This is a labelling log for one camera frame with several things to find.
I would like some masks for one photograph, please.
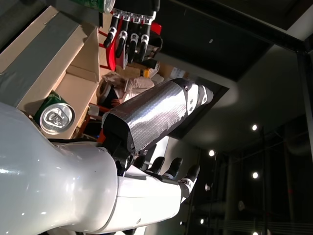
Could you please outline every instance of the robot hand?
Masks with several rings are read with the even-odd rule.
[[[109,33],[103,43],[104,47],[109,47],[113,42],[117,33],[118,22],[122,20],[116,57],[121,56],[127,42],[128,61],[131,63],[141,36],[139,61],[143,61],[149,43],[151,24],[159,8],[160,0],[116,0]]]

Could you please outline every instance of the can lid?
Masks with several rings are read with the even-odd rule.
[[[103,12],[105,14],[111,13],[115,4],[115,0],[103,0]]]
[[[75,112],[65,103],[56,103],[45,108],[40,116],[41,128],[51,135],[66,131],[74,122]]]

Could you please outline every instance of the white robot body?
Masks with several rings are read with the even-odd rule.
[[[157,223],[179,212],[181,190],[131,166],[118,177],[118,195],[112,217],[104,229],[110,233]]]
[[[22,112],[2,103],[0,110],[0,234],[37,235],[56,227],[100,234],[178,213],[178,185],[134,166],[119,177],[104,148],[54,146]]]

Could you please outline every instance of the metal frame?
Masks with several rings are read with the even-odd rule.
[[[297,54],[300,79],[306,107],[311,149],[313,149],[313,34],[302,41],[267,24],[213,1],[170,0],[215,21],[243,31],[265,42]]]

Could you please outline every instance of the gray tape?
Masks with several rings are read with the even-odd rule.
[[[166,81],[117,106],[109,113],[127,123],[135,151],[138,152],[179,122],[186,111],[183,89],[174,82]]]
[[[17,107],[78,26],[61,13],[50,20],[0,75],[0,102]]]

